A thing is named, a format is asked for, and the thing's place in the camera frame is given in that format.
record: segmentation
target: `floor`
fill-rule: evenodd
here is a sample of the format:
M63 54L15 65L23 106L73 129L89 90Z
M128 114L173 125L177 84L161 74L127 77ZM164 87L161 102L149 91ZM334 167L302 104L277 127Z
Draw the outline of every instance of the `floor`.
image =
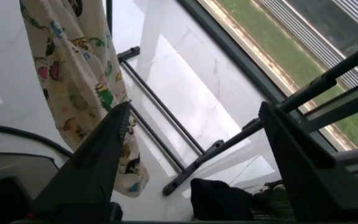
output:
M19 8L17 1L0 0L0 27L8 27L0 29L0 124L43 135L68 148L39 89L20 10L14 8ZM113 40L118 52L141 47L141 54L129 63L203 148L218 139L228 140L257 116L263 96L175 0L114 0ZM194 161L198 156L194 147L125 70L124 79L134 106L164 143L184 166ZM162 189L177 175L176 169L141 126L137 137L150 182L137 198L113 193L124 219L190 220L189 182L163 197ZM58 166L65 162L46 146L4 134L0 134L1 151L50 156ZM200 167L193 177L246 188L280 175L266 136L259 131Z

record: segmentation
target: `window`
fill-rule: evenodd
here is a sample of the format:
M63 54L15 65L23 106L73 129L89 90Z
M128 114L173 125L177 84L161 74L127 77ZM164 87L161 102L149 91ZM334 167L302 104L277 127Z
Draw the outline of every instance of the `window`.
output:
M291 95L358 50L358 7L339 0L198 0L275 84ZM299 108L303 113L358 85L358 67ZM320 130L358 147L358 114Z

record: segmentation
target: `green grass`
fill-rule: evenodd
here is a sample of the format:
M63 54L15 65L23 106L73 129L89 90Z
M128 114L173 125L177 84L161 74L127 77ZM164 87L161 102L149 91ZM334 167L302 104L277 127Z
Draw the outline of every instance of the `green grass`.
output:
M252 0L217 0L222 7L247 31L273 60L300 87L322 74L322 69L294 41L285 34ZM343 93L335 86L313 101L320 105ZM337 127L358 146L358 114L338 121Z

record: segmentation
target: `patterned fabric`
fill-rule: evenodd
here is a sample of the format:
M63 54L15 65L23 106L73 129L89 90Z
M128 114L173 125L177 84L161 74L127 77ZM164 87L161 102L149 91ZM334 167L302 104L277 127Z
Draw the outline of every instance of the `patterned fabric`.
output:
M102 0L21 0L40 86L65 142L75 151L107 112L127 101ZM114 189L138 196L149 175L134 135L124 140Z

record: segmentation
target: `curtain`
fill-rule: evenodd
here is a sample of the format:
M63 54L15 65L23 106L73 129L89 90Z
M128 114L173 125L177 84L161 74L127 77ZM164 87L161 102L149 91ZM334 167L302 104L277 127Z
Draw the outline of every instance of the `curtain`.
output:
M102 0L21 0L34 65L56 128L75 151L128 100ZM114 189L136 197L149 180L129 119Z

